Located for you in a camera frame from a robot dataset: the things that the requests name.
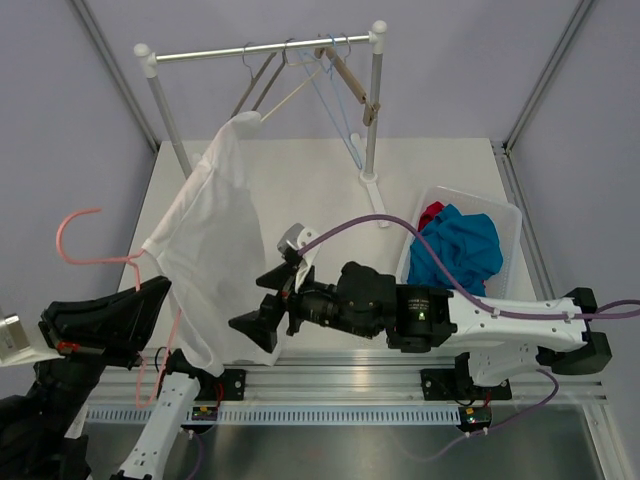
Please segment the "white t shirt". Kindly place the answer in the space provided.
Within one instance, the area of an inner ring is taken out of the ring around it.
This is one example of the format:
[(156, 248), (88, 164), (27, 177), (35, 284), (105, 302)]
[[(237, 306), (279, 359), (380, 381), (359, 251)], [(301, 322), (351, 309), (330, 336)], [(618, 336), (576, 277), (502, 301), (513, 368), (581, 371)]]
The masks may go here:
[(172, 283), (179, 348), (191, 365), (215, 376), (228, 364), (272, 365), (278, 357), (228, 324), (263, 298), (255, 280), (266, 271), (265, 249), (240, 145), (260, 128), (255, 111), (227, 121), (143, 244)]

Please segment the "red t shirt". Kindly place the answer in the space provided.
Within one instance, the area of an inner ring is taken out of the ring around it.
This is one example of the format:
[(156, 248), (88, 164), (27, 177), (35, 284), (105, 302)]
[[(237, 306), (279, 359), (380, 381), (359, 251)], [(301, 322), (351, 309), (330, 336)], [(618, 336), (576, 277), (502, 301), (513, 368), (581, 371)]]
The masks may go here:
[(445, 206), (439, 202), (433, 202), (429, 204), (424, 211), (420, 214), (418, 221), (418, 230), (422, 231), (431, 221), (433, 221)]

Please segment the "blue t shirt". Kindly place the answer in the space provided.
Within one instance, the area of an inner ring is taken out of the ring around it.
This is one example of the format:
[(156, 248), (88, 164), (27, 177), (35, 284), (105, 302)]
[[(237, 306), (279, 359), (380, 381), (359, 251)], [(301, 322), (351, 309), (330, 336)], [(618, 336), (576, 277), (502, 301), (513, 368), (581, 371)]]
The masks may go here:
[[(464, 215), (452, 204), (444, 206), (440, 214), (419, 232), (455, 280), (470, 294), (484, 297), (486, 282), (497, 275), (503, 265), (494, 223), (484, 213)], [(417, 239), (410, 246), (407, 283), (453, 287)]]

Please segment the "cream plastic hanger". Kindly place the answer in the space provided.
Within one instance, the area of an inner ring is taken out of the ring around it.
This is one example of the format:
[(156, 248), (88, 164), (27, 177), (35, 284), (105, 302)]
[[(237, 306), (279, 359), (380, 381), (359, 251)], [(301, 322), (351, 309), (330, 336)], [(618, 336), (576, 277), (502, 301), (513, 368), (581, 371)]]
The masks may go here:
[(284, 67), (302, 68), (306, 73), (306, 78), (267, 113), (260, 115), (261, 124), (266, 123), (279, 109), (281, 109), (286, 103), (292, 100), (301, 90), (303, 90), (308, 84), (310, 84), (323, 69), (319, 59), (308, 59), (299, 60), (297, 62), (290, 62), (287, 53), (287, 47), (290, 42), (291, 39), (288, 39), (282, 49), (282, 60)]

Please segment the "light blue wire hanger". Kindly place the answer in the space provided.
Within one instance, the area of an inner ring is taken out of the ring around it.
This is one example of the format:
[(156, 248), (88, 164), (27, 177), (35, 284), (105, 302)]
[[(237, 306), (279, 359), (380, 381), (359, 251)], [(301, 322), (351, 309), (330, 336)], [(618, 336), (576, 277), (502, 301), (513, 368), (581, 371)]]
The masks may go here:
[(338, 82), (338, 61), (343, 61), (343, 58), (338, 55), (336, 59), (327, 59), (326, 57), (321, 59), (318, 58), (310, 49), (303, 50), (301, 53), (297, 53), (297, 57), (302, 63), (303, 68), (305, 69), (309, 77), (312, 76), (309, 70), (310, 65), (312, 65), (314, 67), (320, 68), (323, 72), (323, 75), (328, 79), (329, 85), (331, 86), (333, 95), (335, 97), (335, 101), (333, 103), (330, 103), (327, 100), (323, 88), (320, 87), (315, 80), (312, 80), (311, 83), (322, 103), (322, 106), (328, 114), (329, 119), (334, 129), (336, 130), (336, 133), (342, 140), (356, 168), (358, 170), (362, 170), (364, 167), (363, 155), (359, 152), (358, 147), (352, 139), (352, 134), (354, 133), (354, 131), (351, 128), (344, 105), (342, 95), (343, 88), (339, 86)]

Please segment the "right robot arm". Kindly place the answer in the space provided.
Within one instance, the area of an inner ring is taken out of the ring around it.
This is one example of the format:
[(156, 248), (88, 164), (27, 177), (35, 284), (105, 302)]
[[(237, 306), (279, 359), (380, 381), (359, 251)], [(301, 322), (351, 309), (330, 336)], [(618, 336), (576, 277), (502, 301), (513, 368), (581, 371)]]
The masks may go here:
[(487, 394), (500, 399), (500, 388), (518, 374), (546, 367), (556, 375), (593, 375), (613, 357), (607, 336), (581, 317), (579, 302), (591, 297), (588, 289), (553, 302), (521, 303), (518, 316), (509, 318), (500, 300), (491, 300), (483, 310), (459, 292), (399, 284), (394, 276), (356, 262), (346, 263), (334, 284), (307, 276), (297, 285), (287, 263), (256, 283), (269, 291), (260, 307), (228, 324), (262, 350), (274, 352), (283, 319), (289, 336), (310, 322), (367, 339), (384, 335), (387, 347), (402, 353), (452, 348), (457, 352), (453, 367), (430, 378), (444, 388), (442, 399), (475, 400)]

